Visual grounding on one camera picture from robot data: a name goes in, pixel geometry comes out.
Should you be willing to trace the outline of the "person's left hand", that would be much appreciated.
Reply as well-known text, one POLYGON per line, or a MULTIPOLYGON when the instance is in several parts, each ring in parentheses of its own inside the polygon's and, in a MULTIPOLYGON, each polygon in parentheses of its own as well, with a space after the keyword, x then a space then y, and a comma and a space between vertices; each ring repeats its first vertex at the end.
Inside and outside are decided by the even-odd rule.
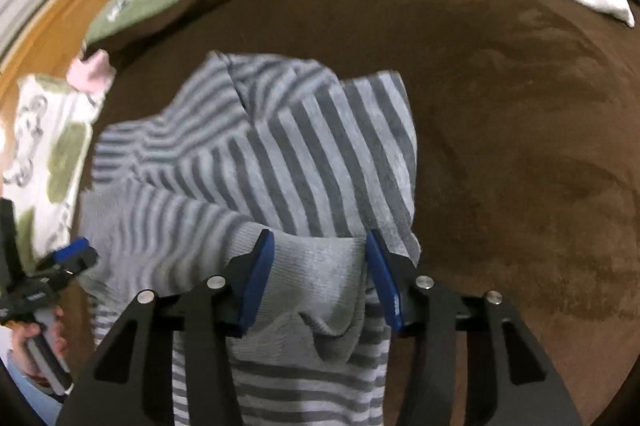
MULTIPOLYGON (((65 362, 67 354, 67 342, 64 337, 64 324, 62 317, 63 310, 58 307, 54 308, 50 313, 50 320, 44 323, 44 336, 51 340, 50 346, 58 358, 60 363, 65 362)), ((26 348, 26 342, 29 338, 36 337, 40 334, 40 325, 38 323, 14 322, 11 326, 11 360, 17 367, 18 372, 25 376, 31 383, 36 386, 49 389, 50 384, 44 377, 37 363, 26 348)))

